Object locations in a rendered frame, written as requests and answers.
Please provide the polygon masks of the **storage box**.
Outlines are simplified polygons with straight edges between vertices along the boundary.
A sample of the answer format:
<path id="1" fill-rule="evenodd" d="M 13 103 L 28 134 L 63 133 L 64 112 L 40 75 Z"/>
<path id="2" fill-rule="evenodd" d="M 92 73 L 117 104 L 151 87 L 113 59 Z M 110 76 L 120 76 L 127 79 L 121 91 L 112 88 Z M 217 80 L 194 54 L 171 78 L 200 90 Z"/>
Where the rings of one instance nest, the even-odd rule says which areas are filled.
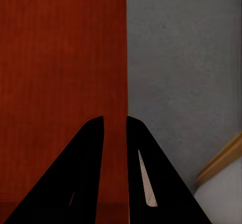
<path id="1" fill-rule="evenodd" d="M 130 224 L 127 0 L 0 0 L 0 224 L 103 116 L 95 224 Z"/>

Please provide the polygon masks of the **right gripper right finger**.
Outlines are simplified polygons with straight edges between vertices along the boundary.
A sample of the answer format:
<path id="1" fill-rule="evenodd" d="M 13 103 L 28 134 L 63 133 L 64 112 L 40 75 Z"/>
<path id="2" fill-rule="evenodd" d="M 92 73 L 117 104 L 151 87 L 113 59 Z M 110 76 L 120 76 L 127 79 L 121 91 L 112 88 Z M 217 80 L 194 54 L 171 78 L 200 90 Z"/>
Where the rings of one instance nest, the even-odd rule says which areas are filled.
<path id="1" fill-rule="evenodd" d="M 146 125 L 127 116 L 130 224 L 212 224 Z M 158 207 L 146 204 L 138 150 Z"/>

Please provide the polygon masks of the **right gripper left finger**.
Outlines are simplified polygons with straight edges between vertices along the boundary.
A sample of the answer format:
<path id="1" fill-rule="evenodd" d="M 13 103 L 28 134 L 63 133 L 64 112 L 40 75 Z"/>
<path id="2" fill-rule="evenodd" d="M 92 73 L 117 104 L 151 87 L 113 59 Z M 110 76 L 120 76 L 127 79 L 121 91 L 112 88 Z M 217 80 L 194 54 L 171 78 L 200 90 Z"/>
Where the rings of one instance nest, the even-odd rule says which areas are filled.
<path id="1" fill-rule="evenodd" d="M 88 121 L 4 224 L 95 224 L 103 139 Z"/>

